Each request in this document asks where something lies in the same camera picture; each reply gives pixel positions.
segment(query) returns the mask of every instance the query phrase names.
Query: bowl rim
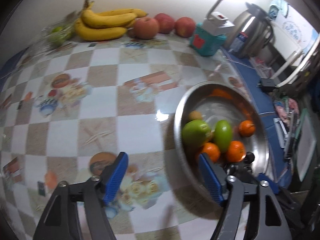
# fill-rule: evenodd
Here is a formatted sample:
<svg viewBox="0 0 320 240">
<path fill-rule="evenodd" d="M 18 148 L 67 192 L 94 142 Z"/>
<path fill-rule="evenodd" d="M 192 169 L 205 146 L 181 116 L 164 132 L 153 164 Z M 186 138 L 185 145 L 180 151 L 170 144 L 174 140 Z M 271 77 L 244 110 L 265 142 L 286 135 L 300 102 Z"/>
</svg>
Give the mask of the bowl rim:
<svg viewBox="0 0 320 240">
<path fill-rule="evenodd" d="M 175 149 L 176 149 L 176 152 L 177 152 L 177 155 L 178 155 L 178 159 L 179 159 L 179 162 L 180 162 L 180 164 L 182 166 L 182 169 L 183 169 L 185 175 L 187 176 L 187 178 L 191 182 L 192 186 L 196 189 L 196 191 L 198 191 L 198 193 L 200 193 L 204 198 L 206 198 L 210 202 L 214 202 L 214 201 L 212 200 L 208 190 L 203 185 L 199 185 L 199 181 L 194 176 L 193 171 L 191 170 L 191 168 L 190 168 L 190 166 L 188 164 L 186 155 L 184 153 L 184 149 L 183 149 L 183 145 L 182 145 L 182 138 L 181 138 L 181 119 L 182 119 L 182 113 L 183 113 L 184 106 L 185 106 L 187 100 L 189 99 L 189 97 L 191 96 L 191 94 L 195 90 L 197 90 L 198 88 L 200 88 L 202 86 L 212 85 L 212 84 L 213 85 L 223 86 L 223 87 L 226 87 L 226 88 L 234 91 L 240 97 L 242 97 L 242 99 L 247 101 L 247 103 L 252 105 L 245 97 L 243 97 L 235 89 L 232 89 L 231 87 L 225 86 L 223 84 L 215 83 L 215 82 L 212 82 L 212 81 L 201 82 L 201 83 L 196 84 L 193 87 L 191 87 L 187 92 L 185 92 L 185 94 L 182 96 L 182 98 L 181 98 L 181 100 L 180 100 L 180 102 L 178 104 L 177 110 L 176 110 L 175 115 L 174 115 L 174 124 L 173 124 L 174 144 L 175 144 Z M 254 109 L 256 114 L 259 116 L 259 114 L 257 113 L 255 107 L 252 106 L 252 108 Z M 267 170 L 267 167 L 268 167 L 268 162 L 269 162 L 269 143 L 268 143 L 268 137 L 266 136 L 266 131 L 265 131 L 264 127 L 263 127 L 263 136 L 264 136 L 264 138 L 266 140 L 266 161 L 265 161 L 265 165 L 264 165 L 264 168 L 263 168 L 263 173 L 265 173 L 266 170 Z"/>
</svg>

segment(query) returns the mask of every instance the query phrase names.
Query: metal jug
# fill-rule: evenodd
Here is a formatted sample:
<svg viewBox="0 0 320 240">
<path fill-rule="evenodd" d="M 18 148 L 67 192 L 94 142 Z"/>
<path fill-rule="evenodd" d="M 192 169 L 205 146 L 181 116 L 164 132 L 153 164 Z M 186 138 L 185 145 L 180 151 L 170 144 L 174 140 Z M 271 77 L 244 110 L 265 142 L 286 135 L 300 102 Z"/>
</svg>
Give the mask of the metal jug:
<svg viewBox="0 0 320 240">
<path fill-rule="evenodd" d="M 223 45 L 238 58 L 257 56 L 274 36 L 268 14 L 255 4 L 245 5 L 248 9 L 234 20 L 236 27 Z"/>
</svg>

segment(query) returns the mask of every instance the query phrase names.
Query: blue plastic part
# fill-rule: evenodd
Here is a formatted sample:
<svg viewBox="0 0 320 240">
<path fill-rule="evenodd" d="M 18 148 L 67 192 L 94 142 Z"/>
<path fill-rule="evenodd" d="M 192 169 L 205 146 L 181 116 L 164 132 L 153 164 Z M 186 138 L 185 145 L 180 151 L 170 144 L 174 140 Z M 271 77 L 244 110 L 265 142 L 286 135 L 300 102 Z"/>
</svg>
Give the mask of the blue plastic part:
<svg viewBox="0 0 320 240">
<path fill-rule="evenodd" d="M 103 198 L 103 201 L 106 204 L 112 202 L 115 199 L 127 168 L 128 155 L 125 153 L 106 184 L 106 193 Z"/>
<path fill-rule="evenodd" d="M 221 184 L 202 154 L 199 156 L 199 169 L 204 179 L 205 187 L 209 191 L 211 198 L 219 206 L 223 206 L 224 198 L 222 196 Z"/>
<path fill-rule="evenodd" d="M 201 56 L 213 56 L 227 40 L 227 36 L 224 34 L 213 36 L 202 29 L 201 26 L 202 23 L 196 25 L 196 30 L 190 38 L 190 46 Z"/>
<path fill-rule="evenodd" d="M 269 177 L 267 177 L 265 174 L 259 173 L 258 176 L 257 176 L 257 179 L 259 181 L 266 180 L 267 182 L 269 182 L 269 187 L 272 189 L 273 194 L 275 194 L 275 195 L 279 194 L 278 185 L 274 181 L 272 181 Z"/>
</svg>

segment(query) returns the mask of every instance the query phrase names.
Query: label on thermos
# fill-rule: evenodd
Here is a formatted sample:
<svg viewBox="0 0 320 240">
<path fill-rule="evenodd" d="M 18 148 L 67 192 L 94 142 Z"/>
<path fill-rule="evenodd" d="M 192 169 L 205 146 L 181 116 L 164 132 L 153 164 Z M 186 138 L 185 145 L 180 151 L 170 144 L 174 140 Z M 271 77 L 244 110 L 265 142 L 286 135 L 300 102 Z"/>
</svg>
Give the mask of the label on thermos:
<svg viewBox="0 0 320 240">
<path fill-rule="evenodd" d="M 247 34 L 245 34 L 244 32 L 240 32 L 232 42 L 230 46 L 230 50 L 234 52 L 239 52 L 243 47 L 243 45 L 245 44 L 245 42 L 247 41 L 247 38 L 248 38 Z"/>
</svg>

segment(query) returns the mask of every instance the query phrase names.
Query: blue gripper pad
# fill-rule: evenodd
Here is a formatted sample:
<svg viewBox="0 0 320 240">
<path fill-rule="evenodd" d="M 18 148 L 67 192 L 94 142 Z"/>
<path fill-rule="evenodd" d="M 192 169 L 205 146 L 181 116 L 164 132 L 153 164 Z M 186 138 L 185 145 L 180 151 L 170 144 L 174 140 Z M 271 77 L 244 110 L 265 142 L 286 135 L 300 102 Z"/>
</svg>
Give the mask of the blue gripper pad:
<svg viewBox="0 0 320 240">
<path fill-rule="evenodd" d="M 257 176 L 257 179 L 259 181 L 265 180 L 265 181 L 269 182 L 269 187 L 272 189 L 273 194 L 275 194 L 275 195 L 279 194 L 278 185 L 274 181 L 272 181 L 269 177 L 267 177 L 265 174 L 259 173 Z"/>
<path fill-rule="evenodd" d="M 215 174 L 212 170 L 214 168 L 219 174 Z M 223 193 L 226 193 L 226 173 L 224 170 L 211 162 L 207 154 L 200 154 L 199 169 L 204 179 L 204 184 L 210 193 L 211 198 L 219 205 L 223 206 L 226 198 Z"/>
<path fill-rule="evenodd" d="M 105 196 L 103 198 L 106 204 L 115 199 L 127 168 L 128 155 L 125 152 L 120 152 L 115 162 L 106 167 L 108 178 L 106 178 Z"/>
</svg>

